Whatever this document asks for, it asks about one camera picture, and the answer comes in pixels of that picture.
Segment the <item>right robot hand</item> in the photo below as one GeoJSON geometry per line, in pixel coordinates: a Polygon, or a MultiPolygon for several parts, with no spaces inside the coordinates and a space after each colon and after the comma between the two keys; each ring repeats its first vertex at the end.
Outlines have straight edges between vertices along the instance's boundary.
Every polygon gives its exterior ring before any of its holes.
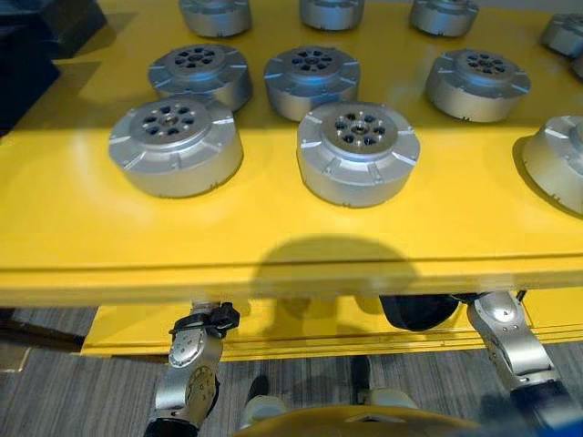
{"type": "Polygon", "coordinates": [[[379,297],[388,322],[397,329],[430,330],[450,318],[459,302],[447,295],[379,297]]]}

